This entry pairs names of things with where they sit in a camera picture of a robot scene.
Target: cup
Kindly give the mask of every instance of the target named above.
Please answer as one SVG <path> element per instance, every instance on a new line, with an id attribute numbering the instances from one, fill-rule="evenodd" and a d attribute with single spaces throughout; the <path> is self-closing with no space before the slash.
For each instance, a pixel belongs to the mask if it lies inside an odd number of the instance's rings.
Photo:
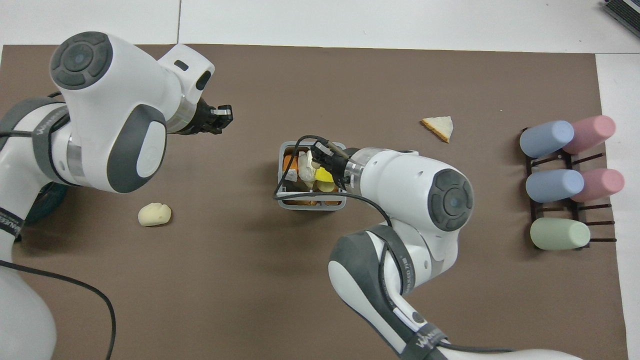
<path id="1" fill-rule="evenodd" d="M 612 168 L 597 168 L 580 172 L 584 179 L 581 192 L 571 196 L 571 200 L 587 202 L 617 193 L 625 187 L 625 178 Z"/>
<path id="2" fill-rule="evenodd" d="M 552 202 L 572 197 L 582 191 L 584 179 L 575 170 L 535 172 L 527 178 L 529 197 L 536 202 Z"/>
<path id="3" fill-rule="evenodd" d="M 589 227 L 565 218 L 539 218 L 531 224 L 531 240 L 543 250 L 568 250 L 583 247 L 591 239 Z"/>
<path id="4" fill-rule="evenodd" d="M 528 157 L 537 159 L 568 144 L 573 139 L 573 126 L 564 120 L 550 121 L 530 127 L 520 135 L 520 148 Z"/>
<path id="5" fill-rule="evenodd" d="M 572 126 L 573 139 L 563 147 L 569 154 L 578 154 L 601 144 L 616 132 L 616 123 L 604 115 L 576 121 Z"/>

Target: bread slice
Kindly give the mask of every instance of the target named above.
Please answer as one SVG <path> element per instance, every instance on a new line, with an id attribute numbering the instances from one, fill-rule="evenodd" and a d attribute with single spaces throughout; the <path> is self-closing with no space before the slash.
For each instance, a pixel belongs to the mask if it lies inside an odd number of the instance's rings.
<path id="1" fill-rule="evenodd" d="M 445 143 L 449 143 L 451 133 L 453 133 L 453 121 L 450 116 L 428 117 L 420 121 L 432 133 L 438 135 Z"/>

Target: black strap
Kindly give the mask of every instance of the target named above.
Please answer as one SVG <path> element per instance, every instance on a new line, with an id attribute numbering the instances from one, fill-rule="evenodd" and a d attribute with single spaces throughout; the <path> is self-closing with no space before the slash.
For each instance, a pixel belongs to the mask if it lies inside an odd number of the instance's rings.
<path id="1" fill-rule="evenodd" d="M 437 354 L 442 355 L 435 347 L 438 344 L 446 339 L 447 336 L 438 329 L 432 323 L 427 323 L 427 325 L 423 326 L 416 332 L 409 342 L 407 342 L 406 347 L 400 354 L 401 360 L 426 360 L 426 359 L 438 359 L 438 357 L 433 356 L 436 352 Z"/>
<path id="2" fill-rule="evenodd" d="M 56 101 L 48 97 L 32 97 L 17 103 L 14 107 L 9 109 L 9 111 L 7 111 L 2 117 L 2 120 L 0 120 L 0 131 L 13 131 L 15 126 L 33 110 L 57 102 L 61 101 Z M 7 140 L 7 137 L 0 138 L 0 150 L 3 149 Z"/>
<path id="3" fill-rule="evenodd" d="M 68 122 L 68 110 L 66 106 L 60 106 L 45 116 L 36 126 L 31 135 L 33 142 L 33 154 L 40 170 L 55 183 L 77 186 L 64 180 L 53 163 L 51 154 L 51 134 L 60 128 L 62 122 Z"/>
<path id="4" fill-rule="evenodd" d="M 24 219 L 16 214 L 8 211 L 7 209 L 0 208 L 0 229 L 13 235 L 18 236 L 22 226 L 24 225 Z"/>
<path id="5" fill-rule="evenodd" d="M 415 268 L 409 255 L 409 250 L 404 246 L 402 239 L 400 239 L 392 227 L 387 225 L 374 225 L 368 228 L 367 231 L 374 233 L 388 245 L 388 250 L 391 251 L 396 266 L 398 267 L 398 272 L 400 273 L 400 295 L 410 294 L 415 286 Z"/>

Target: gray joint cap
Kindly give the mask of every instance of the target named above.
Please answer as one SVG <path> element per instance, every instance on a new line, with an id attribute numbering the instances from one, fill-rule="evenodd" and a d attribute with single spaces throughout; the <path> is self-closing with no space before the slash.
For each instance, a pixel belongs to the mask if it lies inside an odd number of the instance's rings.
<path id="1" fill-rule="evenodd" d="M 462 227 L 471 215 L 474 194 L 469 181 L 461 173 L 445 169 L 433 178 L 429 191 L 429 215 L 433 223 L 443 231 Z"/>
<path id="2" fill-rule="evenodd" d="M 51 58 L 51 78 L 68 90 L 79 90 L 96 83 L 107 72 L 113 48 L 104 33 L 87 31 L 60 44 Z"/>

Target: pink cup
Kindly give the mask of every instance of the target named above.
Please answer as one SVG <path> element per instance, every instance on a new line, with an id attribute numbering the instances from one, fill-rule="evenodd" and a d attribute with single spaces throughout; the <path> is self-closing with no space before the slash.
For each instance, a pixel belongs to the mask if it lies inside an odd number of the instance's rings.
<path id="1" fill-rule="evenodd" d="M 603 143 L 616 132 L 616 123 L 604 115 L 576 121 L 572 126 L 573 140 L 563 147 L 563 150 L 569 154 L 578 154 Z"/>
<path id="2" fill-rule="evenodd" d="M 581 192 L 571 197 L 576 202 L 607 197 L 625 187 L 625 178 L 619 171 L 611 168 L 597 168 L 580 173 L 584 179 L 584 187 Z"/>

